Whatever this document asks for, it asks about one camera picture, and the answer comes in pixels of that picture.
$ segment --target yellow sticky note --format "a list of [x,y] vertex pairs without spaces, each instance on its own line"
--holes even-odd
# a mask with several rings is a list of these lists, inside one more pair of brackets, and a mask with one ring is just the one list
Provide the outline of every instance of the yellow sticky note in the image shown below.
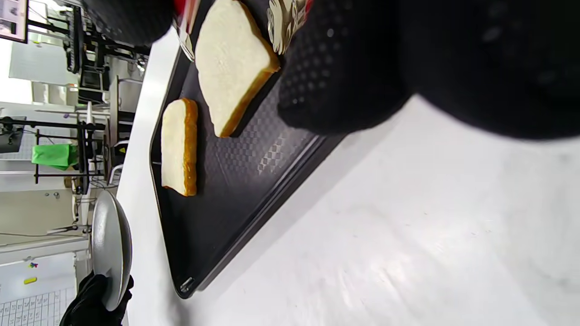
[[24,280],[24,285],[32,284],[36,281],[38,281],[36,277],[27,278],[26,280]]

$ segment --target white bread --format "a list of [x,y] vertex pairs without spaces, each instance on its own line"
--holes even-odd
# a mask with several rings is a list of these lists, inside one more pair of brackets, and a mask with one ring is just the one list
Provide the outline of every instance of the white bread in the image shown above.
[[188,99],[171,102],[161,124],[161,185],[181,195],[197,192],[197,104]]
[[280,62],[238,0],[216,0],[195,46],[200,88],[216,136],[229,137]]

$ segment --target metal tongs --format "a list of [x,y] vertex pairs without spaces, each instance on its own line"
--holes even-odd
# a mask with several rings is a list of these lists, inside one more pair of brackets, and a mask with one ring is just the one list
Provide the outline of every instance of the metal tongs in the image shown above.
[[193,30],[193,24],[195,22],[195,16],[197,15],[199,6],[200,0],[187,0],[181,20],[179,23],[174,21],[174,27],[177,30],[177,37],[179,37],[179,45],[191,62],[194,61],[195,56],[193,54],[193,46],[191,44],[189,35]]
[[308,0],[270,0],[266,9],[268,18],[268,36],[279,55],[283,55],[296,31],[306,21],[306,4]]

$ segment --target black metal frame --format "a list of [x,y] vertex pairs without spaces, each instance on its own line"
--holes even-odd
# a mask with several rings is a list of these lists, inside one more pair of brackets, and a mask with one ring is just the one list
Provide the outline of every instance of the black metal frame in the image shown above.
[[40,173],[39,165],[35,164],[35,171],[34,171],[34,182],[38,183],[39,178],[41,177],[63,177],[63,176],[71,176],[71,177],[81,177],[82,179],[82,189],[81,192],[86,194],[88,191],[88,185],[90,183],[90,178],[93,176],[103,176],[106,179],[107,176],[107,168],[105,167],[104,172],[96,172],[91,173],[88,170],[89,166],[89,156],[93,155],[94,153],[87,153],[86,152],[86,145],[91,143],[101,143],[103,145],[103,150],[107,147],[106,138],[104,139],[95,139],[93,138],[93,134],[95,131],[105,131],[105,125],[103,124],[87,124],[86,122],[79,122],[77,124],[64,124],[60,122],[43,122],[43,121],[27,121],[27,120],[7,120],[0,118],[0,123],[5,125],[22,125],[22,126],[31,126],[32,128],[36,126],[47,126],[47,127],[54,127],[54,128],[68,128],[68,129],[75,129],[77,131],[77,137],[71,136],[52,136],[52,135],[43,135],[36,130],[36,144],[39,145],[40,138],[54,138],[54,139],[71,139],[76,140],[78,142],[78,152],[79,152],[79,160],[78,160],[78,173]]

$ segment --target cable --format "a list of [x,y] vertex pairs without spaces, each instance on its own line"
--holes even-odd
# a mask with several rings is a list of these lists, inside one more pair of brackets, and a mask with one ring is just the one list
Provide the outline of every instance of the cable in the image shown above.
[[50,24],[50,22],[48,21],[48,19],[46,19],[43,15],[39,14],[36,10],[32,9],[31,7],[28,7],[28,9],[30,11],[32,11],[33,13],[39,15],[41,18],[43,18],[45,20],[45,21],[39,21],[39,23]]
[[95,103],[103,104],[104,103],[102,100],[95,100],[95,99],[91,99],[89,97],[84,97],[84,96],[81,96],[81,95],[79,95],[78,98],[80,100],[83,100],[83,101],[92,102],[93,104],[95,104]]
[[91,198],[91,199],[83,198],[83,199],[77,200],[77,203],[79,203],[79,204],[91,204],[91,203],[94,203],[95,201],[97,201],[97,198]]
[[112,188],[117,188],[118,187],[118,186],[114,186],[114,185],[107,185],[107,184],[105,184],[103,182],[104,182],[103,180],[97,180],[97,179],[95,179],[95,177],[92,177],[90,179],[90,184],[93,187],[96,187],[96,188],[99,188],[99,189],[105,190],[105,189],[112,189]]
[[6,233],[0,232],[0,236],[10,236],[10,237],[25,237],[25,238],[44,238],[44,237],[71,237],[71,238],[84,238],[83,236],[74,236],[72,234],[20,234],[20,233]]

